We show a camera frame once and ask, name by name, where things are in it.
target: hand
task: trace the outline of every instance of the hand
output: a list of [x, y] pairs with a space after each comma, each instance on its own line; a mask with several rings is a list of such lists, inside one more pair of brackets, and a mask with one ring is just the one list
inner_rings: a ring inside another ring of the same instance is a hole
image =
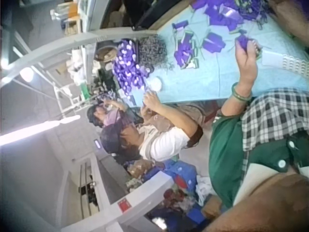
[[150, 110], [146, 106], [142, 106], [140, 108], [140, 115], [144, 119], [144, 121], [147, 121], [148, 119], [151, 118], [151, 113], [149, 112]]
[[112, 104], [112, 100], [104, 99], [103, 103], [104, 103], [104, 105], [111, 105]]
[[255, 47], [252, 41], [247, 44], [247, 52], [242, 49], [238, 41], [235, 41], [236, 61], [240, 71], [239, 85], [250, 89], [257, 78], [257, 65]]
[[144, 95], [143, 102], [148, 109], [157, 112], [161, 102], [155, 92], [149, 91]]

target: black cord bundle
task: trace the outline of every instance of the black cord bundle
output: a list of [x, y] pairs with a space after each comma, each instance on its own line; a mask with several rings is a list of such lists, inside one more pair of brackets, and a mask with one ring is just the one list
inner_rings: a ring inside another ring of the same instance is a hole
[[167, 54], [165, 42], [159, 35], [139, 39], [140, 65], [155, 67], [166, 64]]

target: white sleeve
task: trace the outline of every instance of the white sleeve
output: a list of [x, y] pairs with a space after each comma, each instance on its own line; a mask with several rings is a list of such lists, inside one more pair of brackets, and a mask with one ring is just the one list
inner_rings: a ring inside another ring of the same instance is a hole
[[164, 161], [177, 155], [190, 138], [182, 129], [173, 127], [156, 138], [150, 149], [151, 156], [156, 161]]

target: shelf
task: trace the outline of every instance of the shelf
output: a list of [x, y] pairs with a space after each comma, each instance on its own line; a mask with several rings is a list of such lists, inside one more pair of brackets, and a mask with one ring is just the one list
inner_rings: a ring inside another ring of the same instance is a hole
[[[100, 29], [101, 23], [106, 14], [107, 7], [111, 0], [88, 0], [87, 18], [83, 20], [83, 32], [90, 32]], [[84, 46], [83, 52], [84, 68], [87, 83], [92, 80], [92, 66], [96, 52], [96, 43]]]

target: black hair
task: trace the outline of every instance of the black hair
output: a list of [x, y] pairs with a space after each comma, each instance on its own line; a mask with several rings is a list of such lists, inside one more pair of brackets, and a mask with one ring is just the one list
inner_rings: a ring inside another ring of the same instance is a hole
[[90, 123], [92, 123], [96, 127], [103, 127], [103, 124], [101, 121], [94, 115], [94, 113], [97, 110], [97, 107], [99, 107], [99, 104], [95, 104], [90, 106], [90, 108], [87, 110], [87, 117]]

